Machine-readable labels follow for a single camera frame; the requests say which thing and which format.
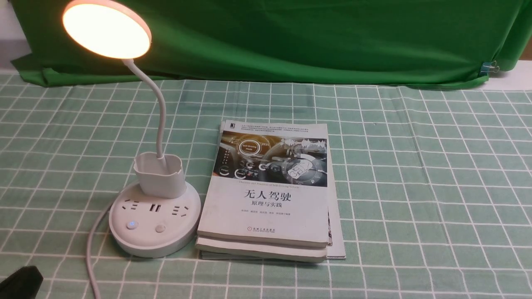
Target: stack of books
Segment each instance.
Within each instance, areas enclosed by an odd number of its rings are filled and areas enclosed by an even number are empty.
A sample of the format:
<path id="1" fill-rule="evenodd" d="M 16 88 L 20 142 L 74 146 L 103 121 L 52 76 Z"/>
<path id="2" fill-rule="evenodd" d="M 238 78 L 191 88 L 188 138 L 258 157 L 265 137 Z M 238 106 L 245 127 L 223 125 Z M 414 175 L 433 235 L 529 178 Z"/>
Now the stack of books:
<path id="1" fill-rule="evenodd" d="M 198 225 L 204 259 L 344 259 L 326 124 L 225 121 Z"/>

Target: glowing lamp light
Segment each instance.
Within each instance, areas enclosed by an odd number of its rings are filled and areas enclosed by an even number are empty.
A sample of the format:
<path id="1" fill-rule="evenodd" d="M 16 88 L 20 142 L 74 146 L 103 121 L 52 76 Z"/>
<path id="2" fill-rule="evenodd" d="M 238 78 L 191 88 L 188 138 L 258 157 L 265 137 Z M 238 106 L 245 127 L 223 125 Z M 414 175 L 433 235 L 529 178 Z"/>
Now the glowing lamp light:
<path id="1" fill-rule="evenodd" d="M 74 0 L 63 13 L 70 37 L 87 50 L 115 59 L 133 59 L 149 50 L 152 34 L 144 20 L 109 0 Z"/>

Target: green backdrop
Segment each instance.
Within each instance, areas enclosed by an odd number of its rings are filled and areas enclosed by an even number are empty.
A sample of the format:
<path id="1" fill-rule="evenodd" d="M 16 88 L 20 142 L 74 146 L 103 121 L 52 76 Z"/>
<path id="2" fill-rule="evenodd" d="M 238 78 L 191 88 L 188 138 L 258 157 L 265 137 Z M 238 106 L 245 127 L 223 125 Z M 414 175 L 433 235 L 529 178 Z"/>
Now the green backdrop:
<path id="1" fill-rule="evenodd" d="M 14 61 L 42 86 L 137 80 L 78 46 L 68 0 L 13 0 L 33 54 Z M 467 88 L 484 62 L 511 70 L 532 32 L 530 0 L 120 0 L 145 19 L 154 78 Z"/>

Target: power cord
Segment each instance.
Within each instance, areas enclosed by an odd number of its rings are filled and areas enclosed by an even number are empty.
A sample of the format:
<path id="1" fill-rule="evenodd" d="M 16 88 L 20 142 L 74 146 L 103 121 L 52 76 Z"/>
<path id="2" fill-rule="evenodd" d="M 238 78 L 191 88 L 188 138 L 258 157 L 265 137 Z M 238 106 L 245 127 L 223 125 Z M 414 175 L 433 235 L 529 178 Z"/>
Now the power cord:
<path id="1" fill-rule="evenodd" d="M 96 277 L 94 276 L 94 270 L 93 270 L 93 266 L 92 266 L 92 263 L 91 263 L 91 260 L 90 260 L 90 257 L 91 257 L 91 253 L 90 253 L 90 248 L 92 247 L 92 243 L 93 243 L 93 237 L 94 237 L 94 232 L 96 231 L 96 229 L 98 228 L 100 222 L 102 222 L 102 219 L 105 217 L 105 214 L 109 211 L 109 209 L 111 208 L 111 206 L 113 205 L 113 202 L 112 201 L 101 213 L 100 215 L 98 215 L 98 218 L 96 219 L 96 221 L 94 222 L 94 225 L 93 225 L 93 228 L 90 230 L 89 232 L 89 237 L 87 238 L 87 253 L 85 255 L 85 263 L 87 265 L 87 272 L 89 274 L 89 282 L 90 282 L 90 285 L 92 286 L 93 288 L 93 293 L 94 293 L 94 299 L 102 299 L 101 295 L 100 295 L 100 292 L 99 292 L 99 288 L 98 288 L 98 282 L 96 282 Z"/>

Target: green checkered tablecloth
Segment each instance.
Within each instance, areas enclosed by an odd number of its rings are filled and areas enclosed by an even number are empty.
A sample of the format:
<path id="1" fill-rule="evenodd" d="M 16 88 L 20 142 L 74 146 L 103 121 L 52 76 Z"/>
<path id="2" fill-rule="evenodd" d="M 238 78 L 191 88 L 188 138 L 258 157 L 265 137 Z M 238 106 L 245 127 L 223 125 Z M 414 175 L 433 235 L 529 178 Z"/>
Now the green checkered tablecloth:
<path id="1" fill-rule="evenodd" d="M 189 244 L 132 258 L 108 225 L 104 298 L 531 298 L 532 103 L 526 92 L 160 81 L 166 151 L 204 198 L 222 119 L 328 124 L 347 259 L 205 261 Z M 0 277 L 34 264 L 42 298 L 91 298 L 87 232 L 155 149 L 138 82 L 41 88 L 0 75 Z"/>

